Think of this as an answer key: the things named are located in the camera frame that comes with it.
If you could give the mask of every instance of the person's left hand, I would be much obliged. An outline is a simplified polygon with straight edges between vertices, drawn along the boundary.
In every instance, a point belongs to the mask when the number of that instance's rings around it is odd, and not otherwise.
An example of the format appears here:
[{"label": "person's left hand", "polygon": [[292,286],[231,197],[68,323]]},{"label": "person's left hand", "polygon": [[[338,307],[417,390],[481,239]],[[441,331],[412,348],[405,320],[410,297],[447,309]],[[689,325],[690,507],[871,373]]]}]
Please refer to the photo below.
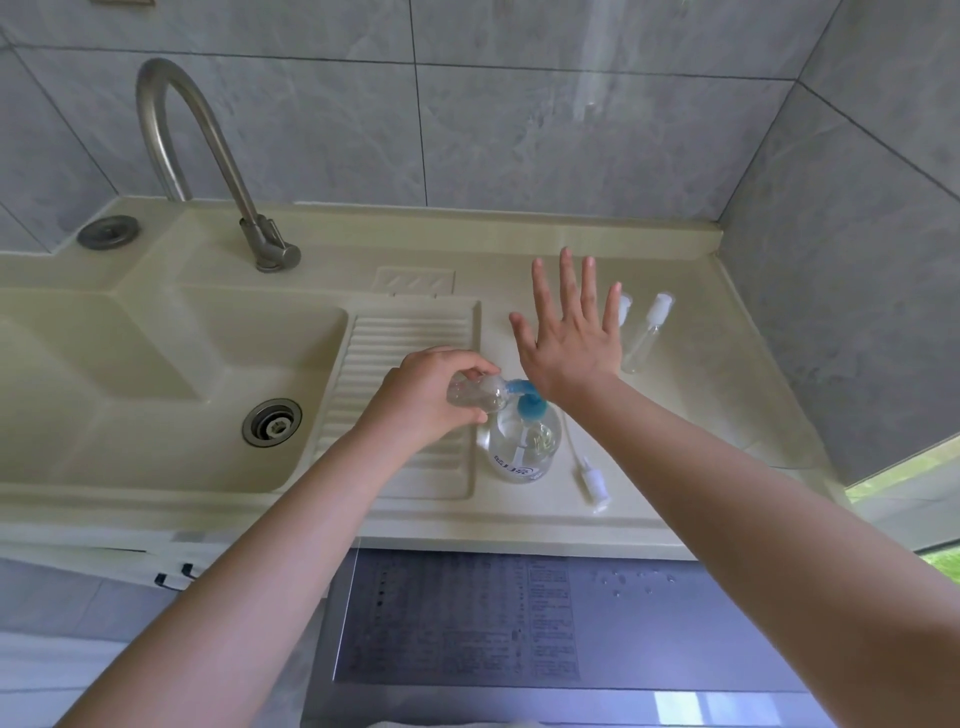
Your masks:
[{"label": "person's left hand", "polygon": [[457,372],[475,378],[499,374],[500,368],[477,352],[452,347],[407,354],[384,377],[356,427],[380,429],[413,454],[456,427],[486,422],[487,414],[479,407],[455,407],[446,400],[446,388]]}]

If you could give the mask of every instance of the curved faucet spout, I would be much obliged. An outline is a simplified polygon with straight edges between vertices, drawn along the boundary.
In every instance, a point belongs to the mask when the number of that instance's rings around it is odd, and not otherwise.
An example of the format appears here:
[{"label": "curved faucet spout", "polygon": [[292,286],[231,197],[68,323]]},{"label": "curved faucet spout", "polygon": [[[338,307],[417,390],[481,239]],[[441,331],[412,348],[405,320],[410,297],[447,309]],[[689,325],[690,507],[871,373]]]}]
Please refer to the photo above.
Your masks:
[{"label": "curved faucet spout", "polygon": [[193,198],[167,126],[167,88],[170,86],[183,97],[204,133],[210,152],[240,210],[240,227],[256,258],[257,269],[272,273],[296,266],[300,262],[300,249],[283,239],[273,220],[257,213],[217,117],[193,79],[172,61],[150,59],[140,67],[136,77],[136,112],[147,153],[167,199],[186,202]]}]

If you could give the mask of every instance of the sink basin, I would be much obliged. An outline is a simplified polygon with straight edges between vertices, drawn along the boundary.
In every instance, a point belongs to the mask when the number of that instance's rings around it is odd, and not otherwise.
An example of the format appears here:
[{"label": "sink basin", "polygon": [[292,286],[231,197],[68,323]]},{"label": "sink basin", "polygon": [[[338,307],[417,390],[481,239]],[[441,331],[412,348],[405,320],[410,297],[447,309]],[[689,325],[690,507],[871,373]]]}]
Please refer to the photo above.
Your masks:
[{"label": "sink basin", "polygon": [[[302,292],[4,291],[0,481],[275,490],[304,453],[347,320]],[[247,414],[280,398],[300,406],[299,428],[249,445]]]}]

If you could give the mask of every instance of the green grass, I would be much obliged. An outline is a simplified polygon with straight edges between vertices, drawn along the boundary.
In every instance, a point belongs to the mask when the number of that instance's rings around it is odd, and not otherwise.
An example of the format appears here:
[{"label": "green grass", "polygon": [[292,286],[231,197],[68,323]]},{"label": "green grass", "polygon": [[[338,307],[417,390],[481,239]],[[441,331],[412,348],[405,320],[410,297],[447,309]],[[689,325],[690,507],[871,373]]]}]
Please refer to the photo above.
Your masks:
[{"label": "green grass", "polygon": [[960,584],[960,546],[925,553],[921,558],[934,569],[941,571],[957,584]]}]

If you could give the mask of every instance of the ridged drainboard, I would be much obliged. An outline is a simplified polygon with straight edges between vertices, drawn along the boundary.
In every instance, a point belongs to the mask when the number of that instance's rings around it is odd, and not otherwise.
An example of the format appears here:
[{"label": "ridged drainboard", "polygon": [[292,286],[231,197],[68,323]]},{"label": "ridged drainboard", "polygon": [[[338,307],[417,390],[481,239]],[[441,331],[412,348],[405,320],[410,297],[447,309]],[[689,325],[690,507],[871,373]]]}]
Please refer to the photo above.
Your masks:
[{"label": "ridged drainboard", "polygon": [[[358,315],[332,389],[327,389],[316,457],[353,427],[383,377],[408,353],[443,344],[469,349],[472,341],[473,323],[466,314]],[[473,442],[469,428],[461,428],[422,449],[387,483],[381,496],[468,497]]]}]

